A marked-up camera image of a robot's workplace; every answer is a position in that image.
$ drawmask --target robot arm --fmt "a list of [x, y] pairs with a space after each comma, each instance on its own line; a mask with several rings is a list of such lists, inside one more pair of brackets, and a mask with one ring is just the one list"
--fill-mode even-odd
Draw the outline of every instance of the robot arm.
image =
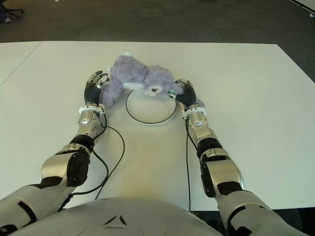
[[178, 82], [185, 85], [186, 92], [170, 97], [181, 103], [183, 118], [189, 120], [205, 194], [216, 199], [228, 235], [305, 235], [286, 224], [254, 193], [243, 190], [242, 174], [209, 128], [191, 83]]
[[106, 127], [98, 99], [108, 81], [102, 71], [87, 81], [86, 105], [79, 110], [79, 130], [68, 145], [45, 161], [41, 183], [24, 186], [0, 200], [1, 236], [56, 213], [66, 197], [85, 182], [95, 139]]

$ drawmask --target table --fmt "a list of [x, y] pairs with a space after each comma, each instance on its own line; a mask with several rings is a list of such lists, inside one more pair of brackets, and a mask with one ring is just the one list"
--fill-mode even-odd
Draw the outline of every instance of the table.
[[[43, 162], [77, 131], [85, 81], [124, 49], [192, 81], [210, 126], [242, 171], [245, 189], [271, 208], [315, 206], [315, 85], [277, 45], [266, 44], [42, 42], [0, 87], [0, 198], [39, 183]], [[180, 110], [161, 125], [142, 125], [127, 115], [126, 95], [108, 114], [126, 153], [100, 197], [152, 197], [187, 209]], [[188, 148], [191, 208], [217, 210], [203, 192], [193, 146]], [[112, 169], [122, 143], [107, 130], [95, 150]], [[97, 186], [104, 173], [92, 156], [88, 179], [76, 191]], [[67, 206], [95, 195], [75, 196]]]
[[40, 43], [0, 43], [0, 86]]

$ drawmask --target stuffed animal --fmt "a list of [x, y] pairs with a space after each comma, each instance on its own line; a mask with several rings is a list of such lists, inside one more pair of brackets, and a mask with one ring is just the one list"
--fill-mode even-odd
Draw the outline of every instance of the stuffed animal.
[[184, 93], [183, 86], [174, 82], [170, 71], [161, 66], [146, 66], [135, 59], [130, 51], [123, 52], [116, 59], [110, 82], [103, 88], [99, 102], [109, 109], [124, 89], [142, 89], [148, 96]]

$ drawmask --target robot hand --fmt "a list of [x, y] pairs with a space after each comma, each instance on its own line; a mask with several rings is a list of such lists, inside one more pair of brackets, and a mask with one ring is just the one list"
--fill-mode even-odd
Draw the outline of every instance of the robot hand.
[[187, 108], [191, 105], [198, 104], [195, 91], [193, 90], [193, 86], [189, 80], [177, 80], [176, 83], [181, 83], [185, 86], [185, 93], [169, 93], [171, 98], [175, 98], [176, 101], [183, 103]]
[[89, 77], [84, 90], [85, 105], [98, 106], [100, 92], [103, 86], [109, 83], [109, 80], [108, 74], [103, 74], [102, 70], [95, 72]]

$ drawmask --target plush toy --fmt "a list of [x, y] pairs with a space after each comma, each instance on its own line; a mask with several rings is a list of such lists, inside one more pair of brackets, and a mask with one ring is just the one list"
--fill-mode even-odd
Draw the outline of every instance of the plush toy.
[[168, 92], [184, 93], [182, 85], [174, 82], [170, 71], [161, 66], [146, 66], [129, 51], [116, 59], [111, 69], [110, 82], [103, 88], [99, 102], [109, 109], [124, 89], [142, 89], [148, 96]]

